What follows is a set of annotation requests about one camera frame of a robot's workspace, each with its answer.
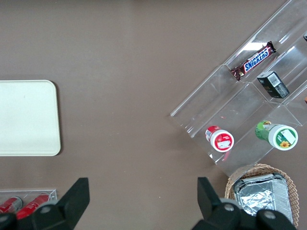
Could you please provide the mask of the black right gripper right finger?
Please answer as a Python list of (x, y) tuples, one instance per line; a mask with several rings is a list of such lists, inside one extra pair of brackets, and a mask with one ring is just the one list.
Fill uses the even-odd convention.
[(194, 230), (295, 230), (281, 212), (262, 209), (256, 216), (222, 202), (206, 177), (197, 180), (197, 199), (203, 216)]

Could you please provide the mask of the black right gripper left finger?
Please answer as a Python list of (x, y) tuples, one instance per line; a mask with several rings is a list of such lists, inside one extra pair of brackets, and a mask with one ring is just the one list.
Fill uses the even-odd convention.
[(79, 178), (56, 204), (39, 207), (29, 216), (0, 215), (2, 230), (73, 230), (90, 203), (88, 178)]

